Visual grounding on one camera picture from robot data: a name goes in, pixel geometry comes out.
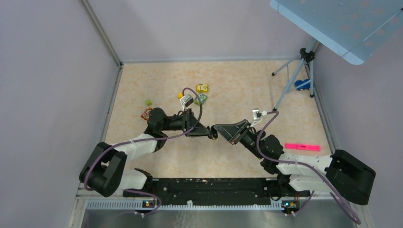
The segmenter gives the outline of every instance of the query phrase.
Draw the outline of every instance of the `pink stick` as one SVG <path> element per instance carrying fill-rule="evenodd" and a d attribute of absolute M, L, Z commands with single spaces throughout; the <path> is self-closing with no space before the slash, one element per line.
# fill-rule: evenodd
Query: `pink stick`
<path fill-rule="evenodd" d="M 293 144 L 293 143 L 286 143 L 286 149 L 292 150 L 303 150 L 303 151 L 320 151 L 320 146 L 315 145 L 307 145 L 307 144 Z"/>

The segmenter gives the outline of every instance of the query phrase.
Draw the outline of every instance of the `green block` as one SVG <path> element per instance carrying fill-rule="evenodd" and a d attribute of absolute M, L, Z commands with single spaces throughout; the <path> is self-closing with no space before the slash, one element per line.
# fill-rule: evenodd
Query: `green block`
<path fill-rule="evenodd" d="M 201 100 L 201 104 L 204 105 L 204 103 L 206 103 L 207 101 L 207 96 L 204 94 L 199 94 L 199 98 Z M 197 98 L 194 99 L 194 103 L 200 106 L 199 100 Z"/>
<path fill-rule="evenodd" d="M 147 106 L 151 106 L 153 104 L 150 99 L 146 100 L 145 103 L 147 104 Z"/>

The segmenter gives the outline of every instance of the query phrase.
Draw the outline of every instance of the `tripod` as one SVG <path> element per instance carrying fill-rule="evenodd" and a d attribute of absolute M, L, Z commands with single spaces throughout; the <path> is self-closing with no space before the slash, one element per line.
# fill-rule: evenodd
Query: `tripod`
<path fill-rule="evenodd" d="M 284 65 L 282 65 L 278 70 L 274 71 L 271 75 L 275 76 L 280 70 L 288 66 L 292 61 L 301 59 L 298 63 L 297 68 L 295 69 L 294 73 L 292 74 L 290 80 L 288 81 L 286 87 L 284 88 L 283 93 L 280 96 L 280 99 L 277 101 L 276 106 L 274 106 L 273 111 L 277 110 L 278 107 L 280 106 L 281 101 L 284 99 L 284 96 L 290 92 L 291 86 L 294 84 L 295 79 L 297 78 L 297 75 L 299 71 L 301 70 L 302 66 L 305 66 L 305 69 L 309 75 L 309 80 L 300 84 L 299 86 L 295 87 L 295 89 L 299 89 L 303 87 L 304 85 L 310 83 L 311 84 L 311 94 L 310 97 L 314 97 L 314 59 L 315 59 L 315 53 L 312 50 L 315 50 L 317 46 L 319 45 L 319 42 L 312 38 L 310 43 L 308 44 L 307 48 L 302 48 L 299 51 L 299 54 L 295 56 L 294 58 L 291 58 L 288 62 L 286 62 Z"/>

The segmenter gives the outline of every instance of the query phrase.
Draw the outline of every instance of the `white wall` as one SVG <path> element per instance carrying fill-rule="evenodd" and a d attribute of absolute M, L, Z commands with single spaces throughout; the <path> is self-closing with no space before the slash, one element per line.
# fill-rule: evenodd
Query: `white wall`
<path fill-rule="evenodd" d="M 341 149 L 376 171 L 369 201 L 376 227 L 401 228 L 403 28 L 364 64 L 320 49 L 315 77 Z"/>
<path fill-rule="evenodd" d="M 89 0 L 122 61 L 293 57 L 309 41 L 269 0 Z"/>
<path fill-rule="evenodd" d="M 0 3 L 0 227 L 67 225 L 116 74 L 78 0 Z"/>

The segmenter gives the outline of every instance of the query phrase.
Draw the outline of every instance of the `pegboard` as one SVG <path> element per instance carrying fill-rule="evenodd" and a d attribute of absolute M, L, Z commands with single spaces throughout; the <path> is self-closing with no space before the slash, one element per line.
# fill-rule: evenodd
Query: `pegboard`
<path fill-rule="evenodd" d="M 271 6 L 349 63 L 364 63 L 403 25 L 403 0 L 272 0 Z"/>

